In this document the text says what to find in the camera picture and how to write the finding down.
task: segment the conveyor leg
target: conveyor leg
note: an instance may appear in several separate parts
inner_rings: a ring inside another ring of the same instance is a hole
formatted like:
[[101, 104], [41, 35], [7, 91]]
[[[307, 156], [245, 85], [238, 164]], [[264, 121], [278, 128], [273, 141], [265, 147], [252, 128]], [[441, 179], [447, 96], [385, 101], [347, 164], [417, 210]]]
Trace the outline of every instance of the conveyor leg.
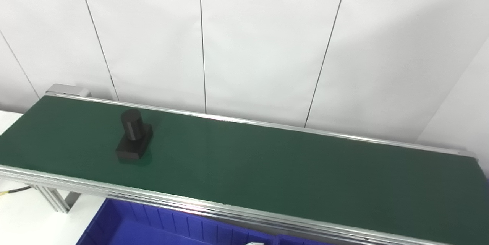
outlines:
[[60, 193], [54, 188], [48, 188], [44, 186], [32, 185], [37, 189], [44, 198], [49, 202], [56, 212], [68, 213], [71, 207], [75, 204], [80, 197], [80, 193], [70, 192], [66, 198], [63, 198]]

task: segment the cable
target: cable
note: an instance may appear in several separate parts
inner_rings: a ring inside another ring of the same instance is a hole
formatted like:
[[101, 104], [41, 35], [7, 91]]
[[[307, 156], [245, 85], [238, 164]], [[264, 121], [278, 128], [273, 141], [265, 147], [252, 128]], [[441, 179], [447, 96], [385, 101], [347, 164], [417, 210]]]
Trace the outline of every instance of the cable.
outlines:
[[26, 187], [23, 187], [23, 188], [10, 190], [10, 191], [8, 191], [8, 193], [18, 193], [19, 191], [25, 191], [25, 190], [28, 190], [30, 188], [31, 188], [31, 186], [26, 186]]
[[26, 187], [19, 188], [19, 189], [13, 189], [13, 190], [9, 190], [9, 191], [2, 191], [2, 192], [0, 192], [0, 196], [5, 195], [7, 193], [18, 193], [19, 191], [25, 191], [25, 190], [28, 190], [30, 188], [31, 188], [31, 186], [26, 186]]

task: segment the white table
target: white table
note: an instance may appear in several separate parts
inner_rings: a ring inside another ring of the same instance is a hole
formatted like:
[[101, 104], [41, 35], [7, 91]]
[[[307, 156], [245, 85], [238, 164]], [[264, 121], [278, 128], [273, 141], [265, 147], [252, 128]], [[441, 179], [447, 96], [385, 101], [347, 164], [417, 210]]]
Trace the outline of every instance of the white table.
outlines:
[[[0, 111], [0, 134], [22, 114]], [[25, 184], [0, 179], [0, 191]], [[67, 191], [59, 191], [66, 196]], [[58, 213], [35, 189], [0, 196], [2, 245], [74, 245], [105, 198], [82, 194], [68, 214]]]

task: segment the black rectangular base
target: black rectangular base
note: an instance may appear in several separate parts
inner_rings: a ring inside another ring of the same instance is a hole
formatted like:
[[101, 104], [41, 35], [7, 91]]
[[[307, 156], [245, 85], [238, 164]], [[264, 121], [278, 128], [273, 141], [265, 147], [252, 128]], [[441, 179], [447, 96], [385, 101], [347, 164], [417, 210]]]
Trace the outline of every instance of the black rectangular base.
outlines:
[[118, 158], [122, 159], [141, 159], [151, 140], [152, 128], [149, 123], [144, 124], [145, 136], [139, 140], [129, 140], [124, 135], [115, 150]]

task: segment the black cylinder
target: black cylinder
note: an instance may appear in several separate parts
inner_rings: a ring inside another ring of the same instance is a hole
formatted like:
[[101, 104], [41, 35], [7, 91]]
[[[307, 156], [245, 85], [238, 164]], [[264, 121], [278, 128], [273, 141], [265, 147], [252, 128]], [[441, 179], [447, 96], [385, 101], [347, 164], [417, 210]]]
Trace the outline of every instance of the black cylinder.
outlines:
[[141, 113], [137, 109], [129, 109], [121, 115], [124, 132], [129, 140], [139, 140], [144, 137], [144, 125]]

